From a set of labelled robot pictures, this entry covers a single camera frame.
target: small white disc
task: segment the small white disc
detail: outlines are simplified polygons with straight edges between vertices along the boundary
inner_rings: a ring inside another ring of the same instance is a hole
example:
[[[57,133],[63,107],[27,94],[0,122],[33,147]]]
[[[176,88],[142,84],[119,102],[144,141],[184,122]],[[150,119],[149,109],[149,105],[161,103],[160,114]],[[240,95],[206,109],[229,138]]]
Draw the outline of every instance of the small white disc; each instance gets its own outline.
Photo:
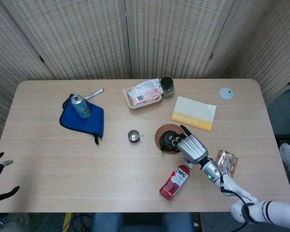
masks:
[[[234,92],[232,89],[225,87],[220,89],[220,96],[224,99],[232,99],[234,96]]]

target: yellow envelope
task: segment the yellow envelope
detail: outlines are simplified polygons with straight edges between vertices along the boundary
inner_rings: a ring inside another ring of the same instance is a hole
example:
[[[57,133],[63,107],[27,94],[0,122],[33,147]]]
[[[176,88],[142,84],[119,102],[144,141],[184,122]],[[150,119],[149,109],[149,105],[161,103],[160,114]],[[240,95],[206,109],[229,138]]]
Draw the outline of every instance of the yellow envelope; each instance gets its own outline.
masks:
[[[179,96],[172,120],[211,131],[216,107],[216,105],[209,105]]]

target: cork coaster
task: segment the cork coaster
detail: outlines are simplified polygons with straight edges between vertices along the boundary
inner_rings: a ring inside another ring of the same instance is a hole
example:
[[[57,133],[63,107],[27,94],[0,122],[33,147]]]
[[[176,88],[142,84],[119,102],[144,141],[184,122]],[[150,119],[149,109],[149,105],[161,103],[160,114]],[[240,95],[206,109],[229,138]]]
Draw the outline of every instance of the cork coaster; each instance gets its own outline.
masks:
[[[161,126],[155,133],[154,136],[154,141],[155,141],[155,145],[161,150],[161,145],[160,145],[160,137],[166,132],[166,131],[173,131],[176,132],[177,134],[184,134],[184,131],[177,125],[175,124],[165,124],[163,126]],[[167,154],[176,154],[178,152],[176,151],[163,151],[164,153]]]

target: black jar lid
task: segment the black jar lid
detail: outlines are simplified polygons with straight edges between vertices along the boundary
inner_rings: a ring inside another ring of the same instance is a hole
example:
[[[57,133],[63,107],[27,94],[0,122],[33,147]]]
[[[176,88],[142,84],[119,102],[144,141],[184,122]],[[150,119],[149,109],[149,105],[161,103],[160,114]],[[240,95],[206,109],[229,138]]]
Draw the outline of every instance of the black jar lid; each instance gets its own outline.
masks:
[[[173,85],[173,80],[170,77],[163,77],[161,79],[161,87],[162,88],[170,88]]]

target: plastic tray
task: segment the plastic tray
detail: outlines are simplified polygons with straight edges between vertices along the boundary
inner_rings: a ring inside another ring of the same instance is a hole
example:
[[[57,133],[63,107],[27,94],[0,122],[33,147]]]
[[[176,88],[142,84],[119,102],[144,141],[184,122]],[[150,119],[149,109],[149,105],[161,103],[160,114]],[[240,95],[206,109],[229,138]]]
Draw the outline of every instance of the plastic tray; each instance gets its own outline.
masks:
[[[131,109],[137,109],[137,108],[140,108],[140,107],[143,107],[143,106],[146,106],[146,105],[150,105],[150,104],[153,104],[153,103],[159,102],[159,101],[161,101],[161,99],[162,99],[162,95],[161,95],[160,97],[158,97],[158,98],[155,99],[154,101],[147,102],[147,103],[140,104],[140,105],[134,105],[134,104],[133,104],[133,100],[132,100],[132,98],[131,98],[130,95],[127,93],[127,92],[130,91],[132,88],[128,88],[128,89],[125,89],[125,90],[123,91],[123,92],[124,92],[124,97],[125,97],[126,103],[127,103],[128,107],[130,107]]]

